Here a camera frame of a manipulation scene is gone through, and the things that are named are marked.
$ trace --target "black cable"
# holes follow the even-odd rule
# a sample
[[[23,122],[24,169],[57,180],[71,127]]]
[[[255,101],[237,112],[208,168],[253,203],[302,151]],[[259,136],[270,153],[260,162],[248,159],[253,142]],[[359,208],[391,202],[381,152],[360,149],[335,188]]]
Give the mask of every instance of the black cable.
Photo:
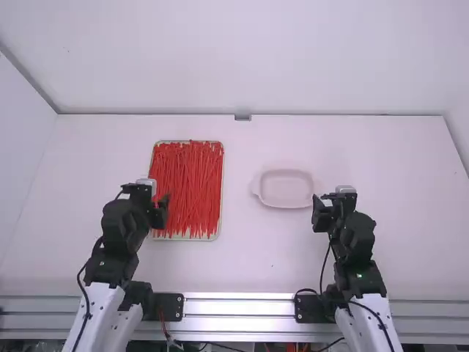
[[[93,246],[93,250],[92,250],[92,255],[95,254],[97,252],[97,250],[100,248],[101,244],[103,243],[103,237],[99,237],[96,242],[95,242],[95,245]],[[86,293],[86,290],[85,290],[85,287],[83,287],[83,284],[81,283],[81,280],[80,280],[80,275],[81,273],[83,273],[83,271],[85,270],[86,268],[86,264],[88,264],[88,260],[86,261],[86,263],[84,263],[84,265],[81,267],[80,271],[78,272],[78,274],[76,274],[76,281],[78,283],[78,286],[80,287],[80,291],[81,293],[83,293],[83,297],[85,298],[85,302],[86,302],[86,313],[85,313],[85,317],[83,319],[83,324],[81,324],[81,328],[80,328],[80,332],[78,333],[78,336],[76,337],[76,341],[75,341],[75,344],[73,345],[73,348],[72,348],[72,352],[75,352],[76,348],[78,347],[78,344],[80,342],[80,339],[81,339],[81,336],[83,335],[83,332],[85,330],[85,327],[86,327],[86,323],[88,322],[88,320],[92,317],[90,311],[89,311],[89,297],[88,297],[88,293]]]
[[[83,273],[83,271],[85,270],[85,267],[86,267],[86,264],[87,264],[87,263],[88,263],[88,261],[81,267],[81,269],[80,269],[80,271],[78,272],[78,274],[76,274],[76,281],[77,281],[77,283],[78,283],[78,286],[80,287],[81,292],[83,293],[83,297],[85,298],[85,302],[86,302],[86,314],[85,314],[84,319],[83,319],[83,324],[81,324],[80,332],[78,333],[78,336],[76,337],[75,344],[73,345],[72,352],[75,352],[76,348],[78,347],[78,344],[79,344],[80,339],[81,339],[81,335],[83,335],[83,331],[85,330],[86,323],[88,322],[88,319],[91,318],[91,314],[89,313],[89,297],[88,297],[88,293],[86,293],[85,288],[83,287],[83,284],[81,283],[81,280],[80,280],[80,275],[81,275],[81,273]]]
[[[327,345],[327,346],[321,348],[320,350],[317,350],[317,351],[311,350],[311,352],[323,352],[323,351],[327,350],[329,347],[334,346],[336,343],[341,342],[342,340],[345,340],[345,338],[341,337],[340,339],[337,339],[337,340],[331,342],[329,345]]]
[[[209,344],[209,342],[206,342],[205,345],[203,345],[203,346],[200,347],[199,349],[191,350],[191,351],[192,351],[192,352],[202,352],[202,351],[208,346],[208,344]]]
[[[356,306],[359,306],[365,310],[367,310],[368,312],[370,312],[379,322],[380,322],[380,329],[383,330],[384,332],[384,335],[386,336],[386,339],[388,341],[388,345],[389,345],[389,348],[391,349],[391,352],[394,352],[394,346],[393,346],[393,343],[391,341],[391,338],[389,337],[389,333],[388,333],[388,330],[386,328],[386,325],[384,325],[384,322],[383,320],[381,319],[381,317],[371,308],[367,307],[366,305],[362,304],[362,303],[358,303],[358,302],[355,302],[355,301],[348,301],[347,302],[348,304],[354,304]]]
[[[217,347],[226,348],[227,350],[232,350],[232,351],[236,351],[236,352],[245,352],[243,350],[238,350],[237,348],[228,347],[228,346],[225,346],[225,345],[220,345],[219,343],[216,343],[216,342],[209,342],[209,344],[217,346]]]
[[[322,296],[322,278],[324,277],[324,269],[325,269],[325,264],[328,261],[329,252],[330,252],[330,242],[329,242],[328,250],[325,253],[324,261],[322,262],[321,276],[320,276],[320,293],[321,293],[321,296]]]

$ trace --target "aluminum rail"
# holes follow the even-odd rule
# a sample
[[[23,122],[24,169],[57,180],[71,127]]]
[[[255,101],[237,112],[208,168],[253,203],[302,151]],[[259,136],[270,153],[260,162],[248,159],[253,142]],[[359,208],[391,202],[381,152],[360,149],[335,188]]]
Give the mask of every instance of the aluminum rail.
[[[330,342],[335,324],[298,324],[291,293],[184,293],[184,318],[167,323],[182,341]],[[0,296],[0,339],[65,339],[77,296]],[[402,343],[469,345],[469,301],[391,300]],[[133,340],[164,340],[141,322]]]

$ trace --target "white ceramic dish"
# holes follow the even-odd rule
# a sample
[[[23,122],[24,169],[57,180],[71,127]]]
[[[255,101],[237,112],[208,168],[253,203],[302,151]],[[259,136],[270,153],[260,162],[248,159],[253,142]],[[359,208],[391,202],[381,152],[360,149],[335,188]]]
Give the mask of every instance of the white ceramic dish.
[[[253,179],[251,191],[269,207],[292,209],[313,205],[313,177],[302,169],[264,169]]]

